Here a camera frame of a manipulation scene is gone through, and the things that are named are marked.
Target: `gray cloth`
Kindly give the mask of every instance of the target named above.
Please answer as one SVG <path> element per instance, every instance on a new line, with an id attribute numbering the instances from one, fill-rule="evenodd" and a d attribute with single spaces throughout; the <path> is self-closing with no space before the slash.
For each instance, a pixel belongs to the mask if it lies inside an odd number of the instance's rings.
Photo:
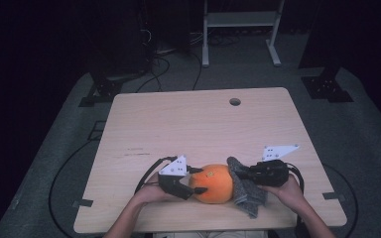
<path id="1" fill-rule="evenodd" d="M 228 170 L 233 179 L 233 199 L 234 203 L 250 218 L 258 217 L 258 206 L 265 205 L 268 192 L 259 188 L 250 179 L 240 179 L 236 172 L 245 172 L 249 168 L 243 166 L 236 158 L 227 158 Z"/>

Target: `white metal frame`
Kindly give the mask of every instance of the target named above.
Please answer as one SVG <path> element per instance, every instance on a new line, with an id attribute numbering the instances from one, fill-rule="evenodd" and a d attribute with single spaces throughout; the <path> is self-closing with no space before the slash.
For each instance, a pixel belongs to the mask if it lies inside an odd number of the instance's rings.
<path id="1" fill-rule="evenodd" d="M 273 27 L 271 39 L 266 40 L 266 44 L 274 66 L 281 66 L 281 61 L 275 50 L 274 44 L 278 33 L 278 27 L 280 26 L 284 2 L 285 0 L 280 0 L 280 5 L 277 11 L 208 13 L 208 0 L 205 0 L 203 6 L 202 66 L 209 66 L 208 28 L 259 26 Z"/>

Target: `person's arm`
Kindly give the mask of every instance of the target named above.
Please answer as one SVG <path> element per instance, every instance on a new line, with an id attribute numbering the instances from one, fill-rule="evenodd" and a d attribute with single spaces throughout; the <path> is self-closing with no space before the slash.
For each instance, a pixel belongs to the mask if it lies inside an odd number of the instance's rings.
<path id="1" fill-rule="evenodd" d="M 335 236 L 303 196 L 293 175 L 280 187 L 262 186 L 262 189 L 275 194 L 283 204 L 296 212 L 305 222 L 313 238 L 334 238 Z"/>
<path id="2" fill-rule="evenodd" d="M 157 175 L 154 174 L 147 183 L 157 183 Z M 174 196 L 165 193 L 156 184 L 146 184 L 132 196 L 128 204 L 123 208 L 119 217 L 104 235 L 105 238 L 130 237 L 134 230 L 141 209 L 149 202 L 172 199 Z"/>

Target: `gray carpet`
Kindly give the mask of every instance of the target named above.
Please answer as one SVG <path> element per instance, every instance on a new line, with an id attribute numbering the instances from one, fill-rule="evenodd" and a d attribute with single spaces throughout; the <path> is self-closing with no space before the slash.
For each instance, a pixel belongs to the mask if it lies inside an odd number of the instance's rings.
<path id="1" fill-rule="evenodd" d="M 361 82 L 345 69 L 337 81 L 348 91 L 354 102 L 329 103 L 311 99 L 301 77 L 318 75 L 321 68 L 298 69 L 308 35 L 279 35 L 277 51 L 281 67 L 273 67 L 264 40 L 265 36 L 241 37 L 238 44 L 227 48 L 210 48 L 210 67 L 204 68 L 195 90 L 285 87 L 289 90 L 302 120 L 312 138 L 320 159 L 344 175 L 358 198 L 333 169 L 325 167 L 334 189 L 341 197 L 348 222 L 332 228 L 344 237 L 358 220 L 351 237 L 381 237 L 381 114 L 365 93 Z M 201 48 L 192 50 L 200 58 Z M 199 65 L 195 56 L 173 54 L 164 57 L 169 70 L 159 77 L 163 91 L 191 90 Z M 154 61 L 154 73 L 166 68 L 165 61 Z M 153 75 L 124 84 L 121 93 L 133 93 Z M 0 222 L 0 238 L 4 237 L 65 237 L 78 236 L 73 232 L 77 208 L 98 147 L 91 141 L 73 157 L 69 157 L 84 143 L 96 121 L 106 120 L 110 103 L 93 107 L 78 107 L 92 84 L 89 74 L 80 78 L 37 153 L 13 203 Z M 156 80 L 140 92 L 158 91 Z M 61 172 L 60 168 L 67 161 Z M 48 197 L 54 177 L 52 211 L 60 227 L 52 220 Z M 279 230 L 281 237 L 294 237 L 292 230 Z"/>

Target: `table top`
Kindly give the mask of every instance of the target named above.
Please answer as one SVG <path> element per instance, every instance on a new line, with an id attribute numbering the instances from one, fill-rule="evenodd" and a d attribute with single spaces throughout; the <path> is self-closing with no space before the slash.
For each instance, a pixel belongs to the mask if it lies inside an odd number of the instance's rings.
<path id="1" fill-rule="evenodd" d="M 295 144 L 299 148 L 281 160 L 301 171 L 305 197 L 324 222 L 344 225 L 346 216 L 339 201 L 323 198 L 333 188 L 287 89 L 119 94 L 83 195 L 93 203 L 79 208 L 74 230 L 106 232 L 142 175 L 159 158 L 186 155 L 190 166 L 201 168 L 226 165 L 232 156 L 252 166 L 261 161 L 265 146 Z M 232 201 L 204 204 L 191 197 L 148 204 L 135 231 L 248 230 L 295 224 L 296 214 L 273 194 L 265 207 L 259 206 L 256 219 L 250 219 Z"/>

